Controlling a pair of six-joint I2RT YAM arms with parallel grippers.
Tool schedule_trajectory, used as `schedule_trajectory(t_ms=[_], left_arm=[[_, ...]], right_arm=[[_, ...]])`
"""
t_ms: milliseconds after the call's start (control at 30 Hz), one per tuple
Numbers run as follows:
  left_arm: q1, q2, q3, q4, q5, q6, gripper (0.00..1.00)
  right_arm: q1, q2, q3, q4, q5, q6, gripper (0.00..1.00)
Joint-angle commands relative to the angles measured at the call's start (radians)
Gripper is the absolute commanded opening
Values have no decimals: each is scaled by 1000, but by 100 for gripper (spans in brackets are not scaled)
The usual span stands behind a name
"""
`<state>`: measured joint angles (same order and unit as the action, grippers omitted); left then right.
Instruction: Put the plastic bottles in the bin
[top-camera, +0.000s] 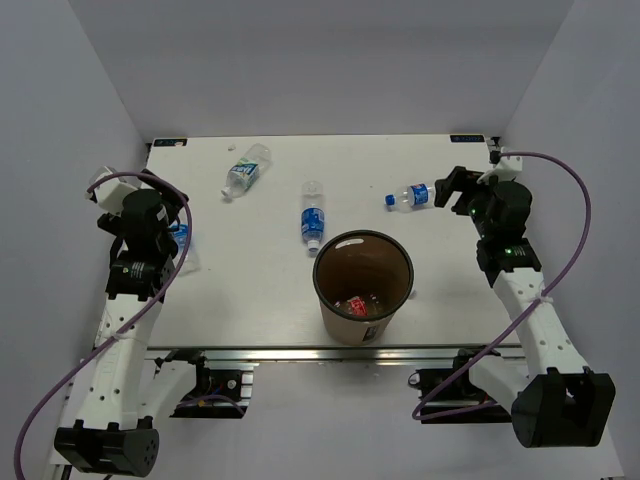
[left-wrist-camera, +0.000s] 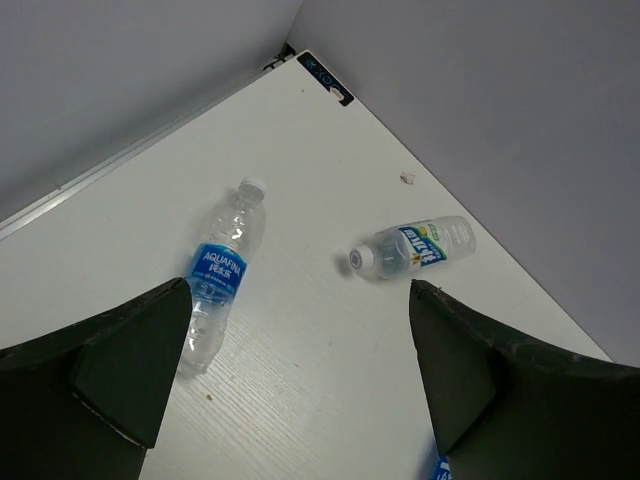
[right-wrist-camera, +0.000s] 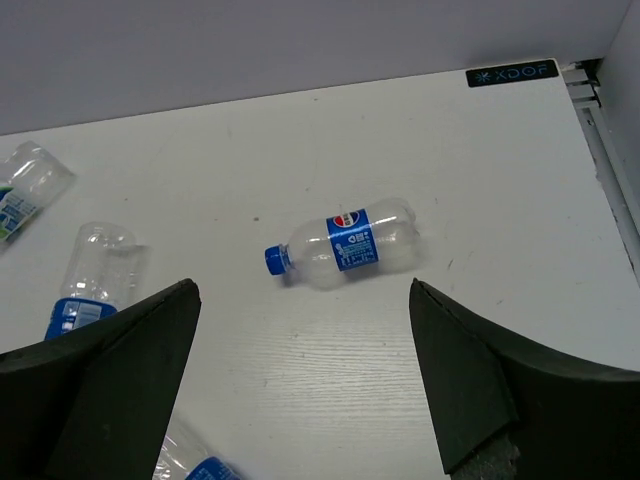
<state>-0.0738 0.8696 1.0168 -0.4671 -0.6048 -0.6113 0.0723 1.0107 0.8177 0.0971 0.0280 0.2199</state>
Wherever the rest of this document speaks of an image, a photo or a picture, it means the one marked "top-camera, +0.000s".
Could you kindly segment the green label plastic bottle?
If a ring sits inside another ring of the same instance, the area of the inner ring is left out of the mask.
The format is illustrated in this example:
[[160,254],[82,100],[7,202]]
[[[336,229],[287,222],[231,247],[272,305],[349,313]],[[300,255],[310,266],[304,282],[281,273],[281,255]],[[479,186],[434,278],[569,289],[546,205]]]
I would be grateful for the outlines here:
[[268,147],[256,143],[231,167],[221,189],[225,201],[233,201],[244,196],[272,164]]

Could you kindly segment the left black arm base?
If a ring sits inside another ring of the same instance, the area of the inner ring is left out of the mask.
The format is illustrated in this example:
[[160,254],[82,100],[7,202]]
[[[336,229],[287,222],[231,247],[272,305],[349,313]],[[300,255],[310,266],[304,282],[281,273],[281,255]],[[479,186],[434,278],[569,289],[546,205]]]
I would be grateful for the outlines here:
[[232,366],[215,366],[203,350],[174,349],[156,357],[156,374],[170,362],[183,361],[196,368],[194,387],[181,399],[171,418],[242,419],[248,408],[248,370]]

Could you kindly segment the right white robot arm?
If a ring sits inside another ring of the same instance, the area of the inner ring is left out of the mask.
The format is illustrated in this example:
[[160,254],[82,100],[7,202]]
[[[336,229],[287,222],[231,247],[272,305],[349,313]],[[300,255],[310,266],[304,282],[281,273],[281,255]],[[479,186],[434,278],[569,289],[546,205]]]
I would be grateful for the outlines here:
[[600,443],[615,398],[606,373],[596,373],[569,339],[545,293],[541,263],[525,236],[532,194],[514,180],[484,179],[457,166],[435,183],[435,204],[471,219],[478,234],[480,270],[502,302],[527,363],[522,375],[487,346],[454,361],[443,382],[461,397],[484,391],[510,414],[514,433],[526,448],[595,447]]

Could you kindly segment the blue label bottle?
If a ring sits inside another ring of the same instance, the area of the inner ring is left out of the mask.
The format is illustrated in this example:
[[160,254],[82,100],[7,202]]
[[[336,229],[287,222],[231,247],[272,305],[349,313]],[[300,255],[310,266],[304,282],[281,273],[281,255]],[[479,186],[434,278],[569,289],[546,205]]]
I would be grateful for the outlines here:
[[434,206],[435,187],[417,183],[399,188],[394,194],[385,196],[385,207],[390,211],[409,213]]
[[308,181],[302,186],[301,237],[311,255],[319,250],[325,230],[325,196],[321,183]]
[[179,276],[192,274],[200,269],[200,261],[194,247],[194,243],[187,244],[187,236],[190,228],[187,224],[176,220],[170,227],[170,231],[175,241],[178,251],[175,257],[174,265],[178,264],[181,258],[184,258],[182,267],[178,273]]

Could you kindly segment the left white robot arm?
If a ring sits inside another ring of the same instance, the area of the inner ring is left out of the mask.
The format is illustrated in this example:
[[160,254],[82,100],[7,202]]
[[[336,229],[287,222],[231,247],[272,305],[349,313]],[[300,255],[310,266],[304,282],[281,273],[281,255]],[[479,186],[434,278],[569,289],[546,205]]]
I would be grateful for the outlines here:
[[159,426],[184,395],[205,396],[212,377],[198,365],[171,362],[140,386],[154,324],[186,258],[172,228],[188,199],[147,170],[137,177],[140,186],[103,167],[87,192],[104,211],[98,227],[114,241],[93,377],[72,426],[57,429],[54,448],[82,473],[144,478],[158,457]]

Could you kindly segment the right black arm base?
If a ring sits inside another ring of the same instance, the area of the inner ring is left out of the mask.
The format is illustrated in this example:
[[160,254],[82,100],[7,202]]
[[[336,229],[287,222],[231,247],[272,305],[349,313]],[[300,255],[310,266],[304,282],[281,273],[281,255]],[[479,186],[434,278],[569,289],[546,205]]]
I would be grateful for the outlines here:
[[[421,368],[408,378],[408,386],[419,392],[419,399],[441,385],[451,374],[480,352],[480,348],[459,349],[447,368]],[[420,416],[437,418],[422,420],[422,424],[507,424],[511,416],[484,390],[471,384],[465,372],[452,384],[436,394],[420,411]]]

